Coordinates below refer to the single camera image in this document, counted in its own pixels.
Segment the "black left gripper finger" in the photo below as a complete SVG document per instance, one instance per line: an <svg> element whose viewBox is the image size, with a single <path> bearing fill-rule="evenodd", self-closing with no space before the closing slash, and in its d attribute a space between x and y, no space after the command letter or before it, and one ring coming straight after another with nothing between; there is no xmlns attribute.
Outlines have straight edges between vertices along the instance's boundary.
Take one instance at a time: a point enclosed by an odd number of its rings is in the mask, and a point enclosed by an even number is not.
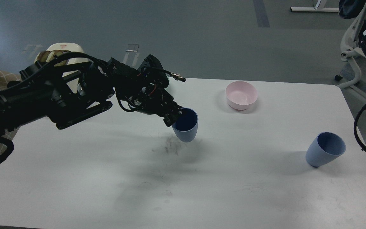
<svg viewBox="0 0 366 229"><path fill-rule="evenodd" d="M173 110L167 111L164 114L164 123L167 127L172 126L174 123L177 122L177 120L180 118L180 116L183 114L182 108L175 108Z"/></svg>

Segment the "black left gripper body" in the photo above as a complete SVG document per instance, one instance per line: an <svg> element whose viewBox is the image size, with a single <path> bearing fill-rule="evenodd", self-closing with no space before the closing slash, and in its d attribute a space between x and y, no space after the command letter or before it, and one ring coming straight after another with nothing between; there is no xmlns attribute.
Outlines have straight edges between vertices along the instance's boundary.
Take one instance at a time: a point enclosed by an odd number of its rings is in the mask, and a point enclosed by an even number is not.
<svg viewBox="0 0 366 229"><path fill-rule="evenodd" d="M148 55L138 69L116 61L116 97L133 111L177 119L179 106L166 91L167 74L154 55Z"/></svg>

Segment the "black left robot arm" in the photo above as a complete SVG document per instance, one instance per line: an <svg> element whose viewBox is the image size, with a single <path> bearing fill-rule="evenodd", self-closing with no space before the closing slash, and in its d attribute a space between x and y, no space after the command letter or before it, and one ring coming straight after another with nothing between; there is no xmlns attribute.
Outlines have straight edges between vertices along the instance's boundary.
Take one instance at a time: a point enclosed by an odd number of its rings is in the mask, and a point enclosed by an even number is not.
<svg viewBox="0 0 366 229"><path fill-rule="evenodd" d="M109 110L113 96L122 110L157 115L168 127L183 113L166 88L168 77L181 82L186 78L165 70L153 55L135 69L114 58L103 61L82 52L52 57L41 52L20 75L21 81L0 90L0 143L6 146L0 164L14 150L6 132L45 116L57 129L66 129Z"/></svg>

